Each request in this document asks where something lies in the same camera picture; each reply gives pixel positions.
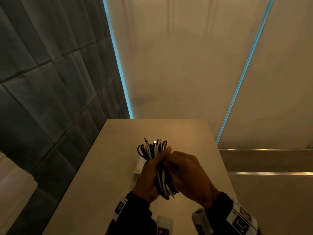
bundle of cables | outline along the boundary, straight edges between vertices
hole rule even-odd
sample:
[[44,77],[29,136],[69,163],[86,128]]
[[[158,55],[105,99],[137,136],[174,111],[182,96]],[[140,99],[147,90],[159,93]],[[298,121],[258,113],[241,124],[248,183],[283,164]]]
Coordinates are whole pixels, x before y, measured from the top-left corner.
[[[145,142],[145,144],[138,146],[137,152],[147,161],[155,158],[158,153],[162,152],[166,148],[167,145],[167,141],[162,141],[160,139],[154,141],[153,144],[150,144],[145,138]],[[173,185],[171,175],[162,164],[157,166],[157,170],[157,176],[154,181],[155,186],[157,187],[159,194],[163,198],[169,200],[170,196],[174,197],[174,194],[177,194],[179,190]]]

person's left hand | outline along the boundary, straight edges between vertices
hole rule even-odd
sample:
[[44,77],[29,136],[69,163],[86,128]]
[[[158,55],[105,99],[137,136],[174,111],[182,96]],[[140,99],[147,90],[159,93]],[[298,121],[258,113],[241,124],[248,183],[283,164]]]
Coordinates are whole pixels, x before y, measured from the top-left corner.
[[155,158],[151,159],[150,161],[146,162],[143,166],[142,172],[138,181],[135,185],[135,188],[132,192],[146,200],[149,204],[155,201],[159,193],[154,185],[154,180],[157,175],[157,165],[162,162],[172,151],[170,146],[167,146],[164,151],[159,153]]

blue led light strip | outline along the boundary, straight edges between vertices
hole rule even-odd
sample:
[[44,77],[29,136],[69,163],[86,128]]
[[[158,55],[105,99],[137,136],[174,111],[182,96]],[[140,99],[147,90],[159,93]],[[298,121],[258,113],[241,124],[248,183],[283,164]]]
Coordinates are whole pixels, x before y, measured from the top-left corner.
[[122,70],[122,66],[120,64],[120,60],[119,60],[119,56],[118,56],[118,51],[117,51],[117,47],[116,47],[116,42],[115,42],[115,38],[114,38],[112,23],[111,23],[111,19],[110,19],[110,15],[109,15],[108,5],[106,4],[106,0],[103,0],[103,4],[104,4],[104,9],[105,9],[106,19],[108,20],[108,25],[109,25],[109,29],[110,29],[112,44],[113,44],[115,57],[116,57],[116,62],[117,62],[117,67],[118,67],[119,75],[120,75],[120,78],[121,78],[121,81],[122,81],[122,85],[123,85],[123,90],[124,90],[124,94],[125,94],[125,98],[126,98],[126,103],[127,103],[129,116],[130,116],[131,119],[133,119],[134,117],[133,117],[133,113],[131,112],[131,104],[129,102],[129,98],[128,98],[128,94],[127,94],[127,89],[126,89],[126,84],[125,84],[125,80],[124,80],[123,70]]
[[260,25],[260,28],[259,28],[259,30],[258,30],[258,33],[257,33],[257,35],[256,35],[256,37],[255,37],[255,39],[254,39],[254,42],[253,42],[253,45],[252,45],[252,47],[251,47],[251,50],[250,50],[250,53],[249,53],[247,62],[246,62],[246,64],[245,64],[244,70],[242,71],[242,74],[241,74],[239,83],[238,83],[238,85],[237,85],[237,88],[236,88],[236,90],[235,90],[235,93],[234,93],[234,95],[233,95],[232,101],[230,102],[230,105],[229,105],[229,107],[228,107],[226,116],[225,116],[224,121],[223,121],[223,124],[222,124],[222,126],[221,126],[221,130],[219,131],[219,134],[218,134],[218,137],[217,137],[217,140],[216,140],[216,144],[218,144],[218,142],[219,142],[219,140],[220,140],[220,138],[221,138],[221,135],[222,135],[222,132],[223,132],[223,130],[224,130],[225,124],[226,124],[226,122],[227,122],[228,116],[229,116],[230,111],[231,111],[231,109],[232,109],[232,107],[233,107],[233,104],[234,104],[234,102],[235,102],[235,99],[236,99],[236,96],[237,96],[238,91],[239,91],[239,89],[240,89],[241,83],[242,83],[242,81],[243,81],[243,79],[244,79],[244,77],[245,77],[245,74],[246,74],[246,72],[247,72],[247,69],[248,69],[248,67],[249,67],[249,63],[250,63],[251,58],[252,58],[252,56],[253,56],[254,50],[255,50],[255,48],[256,48],[256,45],[257,45],[257,43],[258,43],[258,41],[259,41],[260,35],[261,35],[262,30],[263,30],[263,28],[264,28],[266,19],[267,19],[267,17],[268,17],[269,11],[271,10],[271,7],[272,7],[273,2],[274,2],[274,0],[269,0],[269,2],[268,2],[268,4],[267,4],[267,8],[266,8],[266,10],[265,10],[265,14],[264,14],[264,16],[263,16],[263,20],[262,20],[262,22],[261,22],[261,25]]

black sleeve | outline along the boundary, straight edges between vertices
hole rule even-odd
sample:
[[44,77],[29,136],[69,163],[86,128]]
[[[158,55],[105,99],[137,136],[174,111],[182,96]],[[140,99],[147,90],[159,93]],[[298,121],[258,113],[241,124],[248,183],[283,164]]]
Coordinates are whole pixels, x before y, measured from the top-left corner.
[[[233,200],[229,198],[227,194],[221,192],[212,207],[205,210],[210,226],[214,231],[213,234],[240,235],[240,233],[226,221],[226,218],[233,209],[233,203]],[[258,227],[257,235],[260,234],[261,231]]]
[[109,224],[109,235],[155,235],[157,226],[151,218],[149,203],[130,192],[128,200],[116,221],[112,220]]

beige tabletop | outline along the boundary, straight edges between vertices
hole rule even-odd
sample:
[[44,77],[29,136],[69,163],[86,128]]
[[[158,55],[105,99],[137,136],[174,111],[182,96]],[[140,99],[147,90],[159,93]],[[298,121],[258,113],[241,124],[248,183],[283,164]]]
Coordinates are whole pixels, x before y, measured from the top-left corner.
[[[137,146],[144,137],[167,140],[173,150],[195,155],[217,189],[237,200],[206,120],[109,119],[43,234],[105,234],[120,198],[135,183]],[[191,214],[199,207],[178,193],[169,201],[159,196],[150,209],[155,220],[171,217],[173,235],[181,235],[197,234]]]

